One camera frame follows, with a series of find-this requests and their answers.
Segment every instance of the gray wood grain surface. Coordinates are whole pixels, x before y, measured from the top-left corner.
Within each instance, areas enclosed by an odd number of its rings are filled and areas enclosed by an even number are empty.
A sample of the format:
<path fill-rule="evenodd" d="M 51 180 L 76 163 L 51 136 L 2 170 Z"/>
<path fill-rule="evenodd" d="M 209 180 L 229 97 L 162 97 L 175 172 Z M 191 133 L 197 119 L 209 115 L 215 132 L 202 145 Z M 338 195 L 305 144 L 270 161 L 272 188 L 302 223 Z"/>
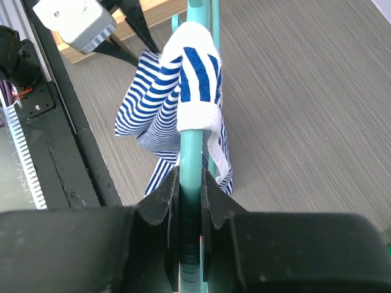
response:
<path fill-rule="evenodd" d="M 162 47 L 169 21 L 152 32 Z M 387 231 L 391 26 L 371 1 L 222 0 L 221 39 L 234 198 L 250 210 L 358 212 Z M 113 134 L 134 69 L 106 56 L 67 68 L 118 192 L 134 204 L 156 163 Z"/>

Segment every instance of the wooden board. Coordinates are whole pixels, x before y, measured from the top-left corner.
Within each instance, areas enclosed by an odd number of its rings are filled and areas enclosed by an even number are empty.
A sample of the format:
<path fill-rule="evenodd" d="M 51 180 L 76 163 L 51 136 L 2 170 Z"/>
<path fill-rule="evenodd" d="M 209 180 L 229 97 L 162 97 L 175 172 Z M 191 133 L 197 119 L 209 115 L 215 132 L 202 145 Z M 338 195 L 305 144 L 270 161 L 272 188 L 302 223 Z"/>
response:
<path fill-rule="evenodd" d="M 168 20 L 172 15 L 184 12 L 187 8 L 187 0 L 140 0 L 142 10 L 144 11 L 145 19 L 148 27 L 155 26 L 165 20 Z M 117 29 L 115 35 L 125 40 L 135 35 L 132 28 L 125 21 L 125 16 L 121 10 L 115 11 L 112 16 L 117 21 Z M 72 63 L 79 62 L 92 54 L 83 55 L 75 49 L 63 42 L 57 32 L 53 32 L 54 41 L 58 50 Z"/>

